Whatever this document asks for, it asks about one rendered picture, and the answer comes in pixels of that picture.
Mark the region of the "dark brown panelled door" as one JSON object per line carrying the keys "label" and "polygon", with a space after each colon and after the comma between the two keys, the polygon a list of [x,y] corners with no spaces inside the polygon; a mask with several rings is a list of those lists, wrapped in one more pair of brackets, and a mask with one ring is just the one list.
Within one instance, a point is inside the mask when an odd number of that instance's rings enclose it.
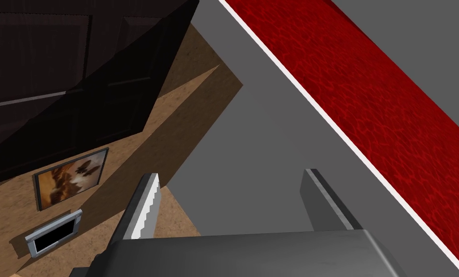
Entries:
{"label": "dark brown panelled door", "polygon": [[0,0],[0,183],[140,133],[199,0]]}

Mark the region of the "framed brown wall picture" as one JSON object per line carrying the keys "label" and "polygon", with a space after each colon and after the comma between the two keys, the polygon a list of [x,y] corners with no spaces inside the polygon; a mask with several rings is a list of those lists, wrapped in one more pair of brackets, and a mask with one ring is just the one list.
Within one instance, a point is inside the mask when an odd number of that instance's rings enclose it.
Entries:
{"label": "framed brown wall picture", "polygon": [[33,174],[38,210],[48,209],[97,186],[108,152],[108,147],[102,148]]}

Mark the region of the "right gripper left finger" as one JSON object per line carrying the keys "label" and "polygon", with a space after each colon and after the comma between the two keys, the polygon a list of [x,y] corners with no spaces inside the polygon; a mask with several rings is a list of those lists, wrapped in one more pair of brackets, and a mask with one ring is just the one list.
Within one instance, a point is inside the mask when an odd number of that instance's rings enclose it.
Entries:
{"label": "right gripper left finger", "polygon": [[114,231],[114,241],[153,238],[160,202],[158,174],[144,174]]}

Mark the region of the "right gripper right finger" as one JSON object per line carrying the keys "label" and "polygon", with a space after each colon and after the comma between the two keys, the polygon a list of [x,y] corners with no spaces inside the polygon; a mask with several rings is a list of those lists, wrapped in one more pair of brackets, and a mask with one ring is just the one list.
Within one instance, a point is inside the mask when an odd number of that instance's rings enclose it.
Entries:
{"label": "right gripper right finger", "polygon": [[314,231],[363,229],[317,169],[306,169],[300,197]]}

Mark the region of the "silver framed black screen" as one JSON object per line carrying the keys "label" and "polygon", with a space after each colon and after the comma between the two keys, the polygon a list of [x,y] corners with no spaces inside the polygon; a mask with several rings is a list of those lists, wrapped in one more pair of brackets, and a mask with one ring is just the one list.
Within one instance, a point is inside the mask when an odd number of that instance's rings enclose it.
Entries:
{"label": "silver framed black screen", "polygon": [[38,257],[76,235],[82,214],[81,209],[66,214],[26,236],[31,257]]}

